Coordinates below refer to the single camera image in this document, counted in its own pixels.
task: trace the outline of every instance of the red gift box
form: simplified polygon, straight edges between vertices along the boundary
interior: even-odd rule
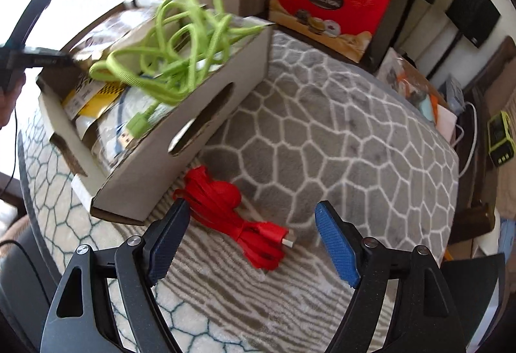
[[[390,0],[270,0],[269,19],[359,62]]]

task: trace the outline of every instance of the yellow label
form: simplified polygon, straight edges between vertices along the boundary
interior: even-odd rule
[[[88,101],[79,111],[79,115],[98,119],[102,113],[118,98],[125,85],[120,83],[107,83],[102,89]]]

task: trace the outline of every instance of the hand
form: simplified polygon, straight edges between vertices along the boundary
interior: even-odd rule
[[[15,109],[16,100],[22,92],[22,87],[25,85],[25,74],[16,81],[15,87],[4,95],[4,91],[0,88],[0,129],[9,123],[12,111]]]

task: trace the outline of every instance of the red cable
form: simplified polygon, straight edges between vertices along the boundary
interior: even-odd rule
[[[200,166],[187,172],[185,188],[174,192],[174,199],[178,197],[190,204],[190,213],[197,221],[234,239],[254,267],[278,267],[285,255],[281,242],[288,229],[271,222],[242,219],[234,211],[242,200],[235,185],[213,181],[206,167]]]

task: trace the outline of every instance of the open box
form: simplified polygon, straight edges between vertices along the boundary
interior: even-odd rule
[[[63,51],[69,52],[92,28],[126,9],[126,4],[120,4],[105,13],[67,43]],[[72,188],[92,216],[141,224],[212,134],[264,79],[273,25],[254,17],[245,20],[265,28],[161,119],[109,175],[79,139],[61,106],[77,85],[81,70],[72,66],[41,71],[37,84],[46,136],[63,154],[74,174]]]
[[[358,63],[391,0],[270,0],[269,19]]]

